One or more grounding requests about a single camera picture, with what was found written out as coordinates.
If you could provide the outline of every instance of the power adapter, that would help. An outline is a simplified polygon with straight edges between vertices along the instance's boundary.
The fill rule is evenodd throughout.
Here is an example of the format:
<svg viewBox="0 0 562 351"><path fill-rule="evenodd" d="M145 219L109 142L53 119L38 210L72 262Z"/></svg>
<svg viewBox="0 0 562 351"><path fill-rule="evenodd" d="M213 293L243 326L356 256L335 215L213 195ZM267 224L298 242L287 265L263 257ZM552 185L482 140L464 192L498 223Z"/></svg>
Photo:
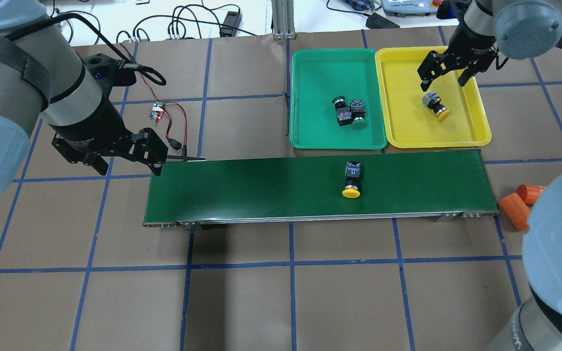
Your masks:
<svg viewBox="0 0 562 351"><path fill-rule="evenodd" d="M221 27L221 37L234 37L236 36L237 29L240 27L241 23L241 12L228 11L227 16L225 16L225 21L223 21L224 26Z"/></svg>

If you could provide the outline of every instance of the orange cylinder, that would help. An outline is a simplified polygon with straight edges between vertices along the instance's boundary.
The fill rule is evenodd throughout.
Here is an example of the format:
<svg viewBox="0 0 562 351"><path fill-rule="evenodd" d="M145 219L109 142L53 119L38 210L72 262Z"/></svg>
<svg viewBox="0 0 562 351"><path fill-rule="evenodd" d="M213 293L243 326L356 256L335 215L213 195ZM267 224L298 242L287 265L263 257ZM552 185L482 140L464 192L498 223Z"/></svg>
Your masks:
<svg viewBox="0 0 562 351"><path fill-rule="evenodd" d="M537 198L546 190L546 187L531 186L529 184L522 184L517 187L517 194L524 200L525 204L534 205Z"/></svg>
<svg viewBox="0 0 562 351"><path fill-rule="evenodd" d="M518 232L528 229L527 220L530 215L530 209L517 193L512 193L498 201L498 207L511 220L511 223L513 223Z"/></svg>

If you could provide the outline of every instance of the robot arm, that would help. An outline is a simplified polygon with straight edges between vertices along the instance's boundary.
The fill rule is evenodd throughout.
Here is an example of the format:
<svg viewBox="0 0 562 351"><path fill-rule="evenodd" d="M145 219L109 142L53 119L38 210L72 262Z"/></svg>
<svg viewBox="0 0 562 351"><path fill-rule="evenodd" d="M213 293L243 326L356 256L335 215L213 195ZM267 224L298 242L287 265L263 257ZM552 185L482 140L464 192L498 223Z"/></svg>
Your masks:
<svg viewBox="0 0 562 351"><path fill-rule="evenodd" d="M64 16L85 21L77 14L51 19L37 0L0 0L0 191L25 159L39 116L56 131L53 145L67 161L100 174L107 172L102 156L145 163L156 175L166 161L161 138L150 128L127 130L108 99L112 86L136 82L135 71L159 74L120 52L122 60L82 60L54 26Z"/></svg>
<svg viewBox="0 0 562 351"><path fill-rule="evenodd" d="M464 69L459 85L486 72L498 57L534 58L562 49L562 0L450 0L459 25L444 53L431 51L418 74L423 91L444 74Z"/></svg>

